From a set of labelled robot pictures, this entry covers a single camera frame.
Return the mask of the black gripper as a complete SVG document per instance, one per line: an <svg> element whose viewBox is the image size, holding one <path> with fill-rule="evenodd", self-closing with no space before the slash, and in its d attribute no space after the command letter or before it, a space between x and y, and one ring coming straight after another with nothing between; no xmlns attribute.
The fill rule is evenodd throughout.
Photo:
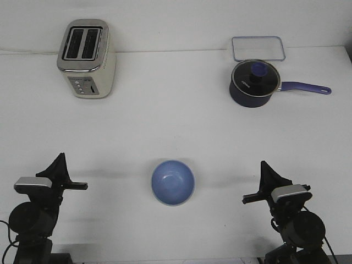
<svg viewBox="0 0 352 264"><path fill-rule="evenodd" d="M36 177L48 178L53 184L48 186L30 187L28 197L31 202L39 205L40 209L50 215L59 214L59 207L63 201L64 190L87 190L88 183L71 181L65 153L60 153L45 170L36 173Z"/></svg>
<svg viewBox="0 0 352 264"><path fill-rule="evenodd" d="M275 188L292 185L293 182L281 177L266 161L261 161L260 166L259 190L257 193L244 195L242 203L249 204L265 200L268 203L270 214L275 220L288 220L295 217L303 209L305 203L275 203L271 197L271 192Z"/></svg>

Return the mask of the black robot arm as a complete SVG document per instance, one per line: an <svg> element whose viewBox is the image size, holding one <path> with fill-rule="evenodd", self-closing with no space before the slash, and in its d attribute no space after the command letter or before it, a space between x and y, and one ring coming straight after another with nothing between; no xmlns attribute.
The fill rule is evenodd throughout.
<svg viewBox="0 0 352 264"><path fill-rule="evenodd" d="M330 263L322 249L326 228L322 219L305 208L312 198L311 187L293 184L261 161L258 192L243 196L242 203L265 200L272 216L271 226L283 245L265 254L264 263Z"/></svg>
<svg viewBox="0 0 352 264"><path fill-rule="evenodd" d="M70 179L65 154L34 177L21 177L14 190L29 201L17 205L9 216L9 229L17 233L14 263L72 263L69 253L53 253L52 236L65 190L87 190L88 184Z"/></svg>

